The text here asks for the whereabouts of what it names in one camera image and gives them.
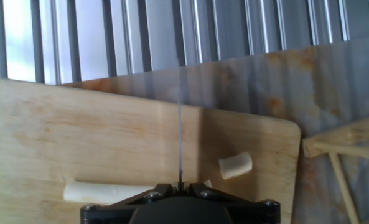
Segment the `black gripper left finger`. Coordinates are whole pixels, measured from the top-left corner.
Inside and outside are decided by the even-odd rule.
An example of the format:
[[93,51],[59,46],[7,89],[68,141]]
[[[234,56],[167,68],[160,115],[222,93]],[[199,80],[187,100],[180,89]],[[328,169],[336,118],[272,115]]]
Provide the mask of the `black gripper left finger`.
[[178,196],[177,184],[157,184],[155,187],[139,191],[140,187],[123,186],[116,190],[119,199],[112,202],[92,202],[80,208],[80,224],[91,223],[129,223],[134,212],[141,205]]

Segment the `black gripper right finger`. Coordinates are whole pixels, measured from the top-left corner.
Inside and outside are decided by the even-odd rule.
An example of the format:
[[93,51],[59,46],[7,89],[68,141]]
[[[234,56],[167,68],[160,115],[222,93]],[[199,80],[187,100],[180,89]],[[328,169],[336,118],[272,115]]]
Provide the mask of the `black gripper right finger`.
[[281,222],[281,205],[272,199],[250,202],[208,187],[201,182],[181,184],[180,194],[222,205],[227,209],[233,223],[277,224]]

